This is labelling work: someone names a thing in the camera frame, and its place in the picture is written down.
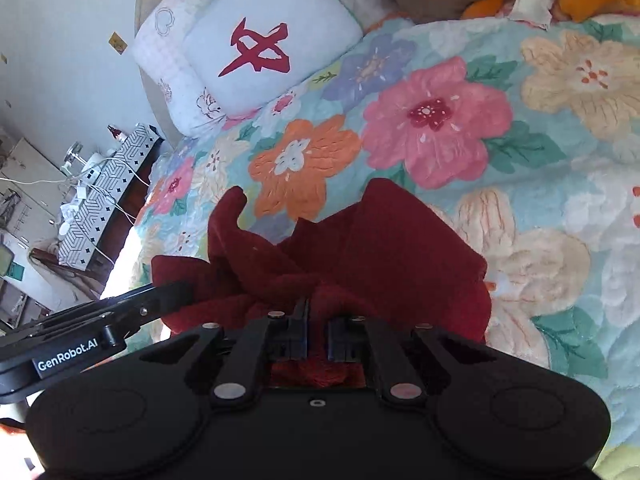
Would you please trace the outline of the dark red knit cardigan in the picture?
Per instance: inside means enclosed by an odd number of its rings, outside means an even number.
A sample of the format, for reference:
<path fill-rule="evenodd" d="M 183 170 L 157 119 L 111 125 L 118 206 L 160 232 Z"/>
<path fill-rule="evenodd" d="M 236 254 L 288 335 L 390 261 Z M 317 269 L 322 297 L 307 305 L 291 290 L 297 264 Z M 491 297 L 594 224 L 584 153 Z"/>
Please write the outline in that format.
<path fill-rule="evenodd" d="M 394 182 L 373 179 L 362 199 L 319 222 L 297 221 L 278 244 L 241 229 L 247 198 L 238 186 L 208 220 L 205 260 L 157 255 L 154 286 L 186 282 L 192 302 L 166 315 L 175 334 L 205 322 L 239 330 L 270 311 L 310 302 L 309 356 L 276 364 L 276 387 L 361 387 L 356 364 L 332 364 L 323 331 L 330 318 L 379 318 L 400 332 L 421 323 L 482 342 L 491 314 L 486 260 L 445 221 Z"/>

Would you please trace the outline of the dark wooden nightstand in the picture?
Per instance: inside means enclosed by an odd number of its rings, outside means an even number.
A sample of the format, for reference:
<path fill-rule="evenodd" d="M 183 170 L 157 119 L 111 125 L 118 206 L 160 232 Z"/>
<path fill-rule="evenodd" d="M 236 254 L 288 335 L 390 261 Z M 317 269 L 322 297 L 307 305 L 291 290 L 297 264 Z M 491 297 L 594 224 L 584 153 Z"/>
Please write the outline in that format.
<path fill-rule="evenodd" d="M 122 251 L 126 237 L 136 223 L 137 216 L 148 197 L 152 166 L 160 154 L 162 143 L 163 141 L 154 148 L 149 159 L 141 167 L 141 183 L 130 185 L 126 194 L 122 196 L 120 204 L 125 209 L 125 214 L 129 214 L 134 221 L 119 217 L 112 218 L 101 240 L 101 247 L 106 251 L 105 257 L 95 254 L 88 268 L 85 271 L 79 271 L 69 266 L 62 266 L 58 262 L 58 248 L 62 240 L 51 238 L 30 248 L 29 262 L 48 283 L 60 291 L 62 296 L 60 309 L 93 300 L 102 295 L 107 279 L 113 271 L 115 260 Z"/>

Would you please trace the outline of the white floral bed pillow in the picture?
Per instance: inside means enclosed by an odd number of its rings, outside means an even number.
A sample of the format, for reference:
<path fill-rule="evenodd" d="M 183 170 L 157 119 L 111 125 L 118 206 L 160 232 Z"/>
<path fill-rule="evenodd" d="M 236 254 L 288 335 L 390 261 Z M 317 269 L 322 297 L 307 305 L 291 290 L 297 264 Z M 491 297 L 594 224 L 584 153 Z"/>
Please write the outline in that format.
<path fill-rule="evenodd" d="M 167 134 L 197 138 L 224 112 L 186 60 L 181 44 L 198 12 L 213 0 L 137 0 L 132 55 L 152 110 Z M 395 0 L 340 0 L 366 32 L 398 10 Z"/>

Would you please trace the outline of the floral quilted bedspread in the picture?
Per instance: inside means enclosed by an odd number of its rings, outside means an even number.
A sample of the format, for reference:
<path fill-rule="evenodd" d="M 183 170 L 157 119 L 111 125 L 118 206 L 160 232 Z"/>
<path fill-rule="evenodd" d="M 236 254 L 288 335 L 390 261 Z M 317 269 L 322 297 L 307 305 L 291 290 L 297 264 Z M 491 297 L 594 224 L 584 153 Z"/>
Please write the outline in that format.
<path fill-rule="evenodd" d="M 639 474 L 639 21 L 539 30 L 503 18 L 391 21 L 257 116 L 181 143 L 152 172 L 123 289 L 155 256 L 204 257 L 224 192 L 280 242 L 385 178 L 488 264 L 498 350 L 602 396 L 605 479 Z"/>

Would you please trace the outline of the white pillow red character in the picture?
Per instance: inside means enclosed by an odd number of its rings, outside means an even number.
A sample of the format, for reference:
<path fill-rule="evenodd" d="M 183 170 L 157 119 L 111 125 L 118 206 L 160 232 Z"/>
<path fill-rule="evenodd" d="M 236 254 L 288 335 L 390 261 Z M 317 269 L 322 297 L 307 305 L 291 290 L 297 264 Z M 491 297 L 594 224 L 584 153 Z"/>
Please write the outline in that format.
<path fill-rule="evenodd" d="M 214 0 L 184 40 L 224 114 L 257 110 L 362 38 L 340 0 Z"/>

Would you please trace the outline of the orange white plush toy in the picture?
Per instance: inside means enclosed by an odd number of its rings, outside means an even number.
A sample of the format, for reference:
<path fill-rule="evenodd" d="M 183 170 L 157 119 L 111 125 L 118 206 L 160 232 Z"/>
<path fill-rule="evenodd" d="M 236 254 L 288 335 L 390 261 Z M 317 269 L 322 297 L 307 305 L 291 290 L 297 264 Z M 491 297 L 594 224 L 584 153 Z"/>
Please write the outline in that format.
<path fill-rule="evenodd" d="M 480 0 L 462 13 L 462 20 L 507 16 L 515 0 Z M 639 16 L 639 0 L 555 0 L 552 16 L 555 21 L 581 23 L 604 14 Z"/>

